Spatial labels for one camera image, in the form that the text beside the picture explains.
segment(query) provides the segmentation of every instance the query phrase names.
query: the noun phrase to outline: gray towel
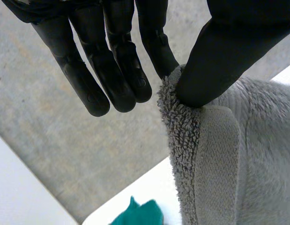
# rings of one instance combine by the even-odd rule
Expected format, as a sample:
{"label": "gray towel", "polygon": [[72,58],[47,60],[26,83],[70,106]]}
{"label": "gray towel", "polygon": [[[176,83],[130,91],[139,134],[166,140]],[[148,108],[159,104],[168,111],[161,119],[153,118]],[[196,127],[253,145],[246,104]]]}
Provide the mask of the gray towel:
{"label": "gray towel", "polygon": [[290,225],[290,86],[239,79],[201,109],[179,102],[178,67],[158,105],[186,225]]}

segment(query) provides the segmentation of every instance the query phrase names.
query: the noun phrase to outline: white surface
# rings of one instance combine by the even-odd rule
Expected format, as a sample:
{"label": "white surface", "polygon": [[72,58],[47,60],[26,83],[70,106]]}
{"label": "white surface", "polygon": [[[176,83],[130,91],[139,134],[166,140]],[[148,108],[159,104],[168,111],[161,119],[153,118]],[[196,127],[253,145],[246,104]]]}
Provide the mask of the white surface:
{"label": "white surface", "polygon": [[290,85],[290,65],[275,76],[272,81]]}
{"label": "white surface", "polygon": [[107,225],[129,205],[130,196],[144,204],[155,199],[164,214],[164,225],[180,225],[179,202],[169,158],[166,158],[107,203],[89,215],[82,225]]}
{"label": "white surface", "polygon": [[77,225],[1,138],[0,225]]}

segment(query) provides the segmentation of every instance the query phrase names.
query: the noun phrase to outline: gray concrete surface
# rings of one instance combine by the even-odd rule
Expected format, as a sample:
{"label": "gray concrete surface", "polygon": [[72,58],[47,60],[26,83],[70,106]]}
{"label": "gray concrete surface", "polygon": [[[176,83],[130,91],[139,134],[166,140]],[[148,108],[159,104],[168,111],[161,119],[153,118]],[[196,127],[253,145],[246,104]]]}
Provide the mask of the gray concrete surface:
{"label": "gray concrete surface", "polygon": [[[204,0],[169,0],[165,32],[180,63],[209,18]],[[157,92],[136,15],[132,37]],[[244,75],[270,79],[289,64],[290,35]],[[0,1],[0,135],[79,222],[167,157],[156,100],[90,116],[33,28]]]}

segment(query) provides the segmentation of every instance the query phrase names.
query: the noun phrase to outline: teal cloth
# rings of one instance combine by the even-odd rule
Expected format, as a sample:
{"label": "teal cloth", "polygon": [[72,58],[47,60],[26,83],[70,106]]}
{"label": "teal cloth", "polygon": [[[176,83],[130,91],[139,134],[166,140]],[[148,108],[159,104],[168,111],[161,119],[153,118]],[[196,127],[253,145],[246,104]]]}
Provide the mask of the teal cloth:
{"label": "teal cloth", "polygon": [[162,225],[163,213],[155,200],[139,205],[133,197],[128,208],[111,225]]}

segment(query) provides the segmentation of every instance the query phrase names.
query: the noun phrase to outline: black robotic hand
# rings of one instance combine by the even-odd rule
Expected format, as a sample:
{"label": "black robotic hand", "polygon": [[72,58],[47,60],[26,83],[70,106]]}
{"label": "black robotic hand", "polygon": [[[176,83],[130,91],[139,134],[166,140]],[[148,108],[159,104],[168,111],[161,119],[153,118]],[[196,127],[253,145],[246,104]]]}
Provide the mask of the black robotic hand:
{"label": "black robotic hand", "polygon": [[[32,23],[88,111],[105,115],[110,101],[120,112],[152,95],[131,40],[134,0],[2,0],[22,21]],[[143,44],[160,77],[178,65],[163,32],[168,0],[136,0]],[[73,24],[108,98],[82,61]],[[105,40],[105,28],[111,51]]]}
{"label": "black robotic hand", "polygon": [[[68,19],[117,110],[128,112],[135,102],[151,97],[150,84],[130,36],[134,0],[2,1],[22,21],[33,23],[92,115],[106,114],[110,105],[80,58]],[[142,42],[163,78],[178,65],[163,32],[168,0],[135,1]],[[212,18],[201,30],[177,85],[178,98],[193,107],[201,107],[224,93],[290,34],[290,0],[207,2]],[[104,18],[112,51],[105,42]]]}

